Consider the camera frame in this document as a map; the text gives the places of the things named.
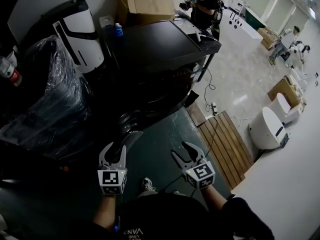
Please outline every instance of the sneaker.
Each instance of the sneaker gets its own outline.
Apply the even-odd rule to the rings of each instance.
[[[147,177],[142,180],[141,186],[144,191],[156,191],[156,188],[152,186],[152,181]]]

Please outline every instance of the black shirt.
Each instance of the black shirt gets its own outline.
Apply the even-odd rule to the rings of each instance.
[[[218,10],[221,7],[219,0],[197,0],[197,3],[208,10]],[[192,9],[191,19],[199,29],[206,30],[212,25],[213,15],[209,15],[199,8],[194,7]]]
[[[234,232],[256,240],[273,240],[271,230],[242,198],[229,200],[220,212],[209,213],[197,200],[176,194],[139,197],[123,207],[120,228],[109,232],[93,222],[76,223],[75,239],[211,239],[232,240]]]

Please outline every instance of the tiled floor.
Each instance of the tiled floor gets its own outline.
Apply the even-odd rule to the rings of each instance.
[[[176,9],[183,0],[174,0]],[[218,112],[226,110],[234,124],[239,126],[241,119],[252,118],[271,101],[267,92],[286,74],[289,69],[278,61],[276,66],[271,66],[267,59],[269,52],[261,44],[251,54],[243,53],[232,40],[221,38],[222,47],[217,53],[209,70],[212,74],[212,84],[216,90],[206,91],[206,99],[217,104]],[[210,74],[205,73],[201,82],[197,83],[193,90],[200,95],[196,100],[199,108],[205,116],[211,114],[206,111],[204,99],[205,88],[210,82]],[[252,119],[243,120],[238,131],[246,143],[251,156],[256,157],[257,148],[252,143],[248,124]]]

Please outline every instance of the plastic wrap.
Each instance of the plastic wrap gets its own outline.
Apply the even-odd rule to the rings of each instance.
[[[92,94],[62,41],[56,36],[45,38],[25,57],[21,95],[31,106],[0,129],[0,139],[53,159],[91,145]]]

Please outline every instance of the red label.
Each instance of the red label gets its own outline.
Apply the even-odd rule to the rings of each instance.
[[[18,79],[19,79],[19,73],[18,71],[16,71],[16,69],[14,69],[12,75],[9,77],[9,80],[11,83],[14,84],[16,81],[18,81]]]

